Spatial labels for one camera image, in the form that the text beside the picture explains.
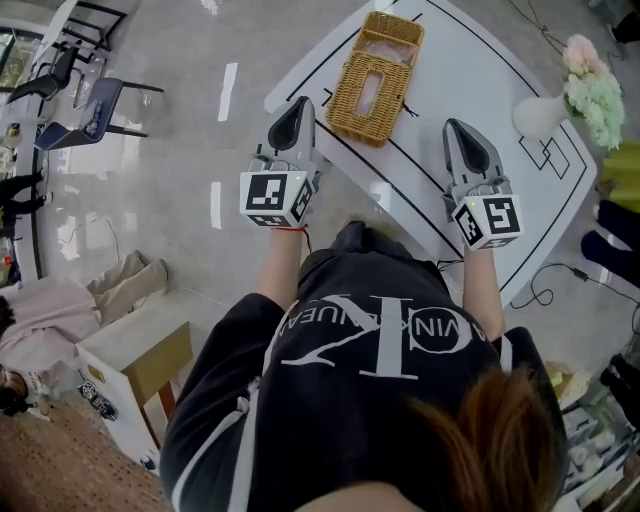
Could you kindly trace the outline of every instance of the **black t-shirt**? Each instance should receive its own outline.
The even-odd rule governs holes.
[[[434,509],[437,446],[415,398],[455,415],[466,392],[500,365],[496,345],[412,260],[374,251],[330,254],[304,275],[262,377],[249,510],[293,510],[360,481],[396,485]],[[262,373],[284,311],[251,294],[213,329],[169,424],[161,475],[169,495],[184,468]],[[507,333],[514,367],[538,373],[563,443],[553,390],[528,332]],[[180,510],[225,510],[244,417],[198,459]]]

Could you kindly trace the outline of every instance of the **flower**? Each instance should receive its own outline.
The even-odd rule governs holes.
[[[618,80],[598,58],[591,41],[579,34],[567,41],[562,60],[569,70],[564,84],[569,112],[584,118],[596,144],[617,148],[624,122]]]
[[[607,65],[598,58],[598,52],[593,43],[580,34],[573,35],[567,40],[562,61],[571,73],[578,76],[594,73],[598,77],[607,77],[611,74]]]
[[[582,75],[589,69],[580,51],[571,46],[565,48],[562,54],[562,61],[569,68],[569,71],[576,75]]]

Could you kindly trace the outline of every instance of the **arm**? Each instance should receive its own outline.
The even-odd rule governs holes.
[[[302,231],[272,229],[256,292],[286,310],[298,291]]]
[[[489,340],[502,336],[506,324],[493,251],[470,251],[465,248],[463,291],[462,308],[476,319]]]

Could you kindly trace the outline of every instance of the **pink cloth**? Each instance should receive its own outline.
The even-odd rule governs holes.
[[[71,279],[45,277],[3,295],[16,317],[0,338],[0,365],[7,369],[40,372],[70,364],[74,344],[100,329],[93,296]]]

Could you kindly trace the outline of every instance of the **brown hair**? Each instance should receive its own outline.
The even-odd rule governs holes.
[[[482,375],[455,419],[418,400],[411,405],[442,446],[441,478],[446,484],[439,485],[438,492],[445,509],[551,509],[558,471],[556,434],[526,369]]]

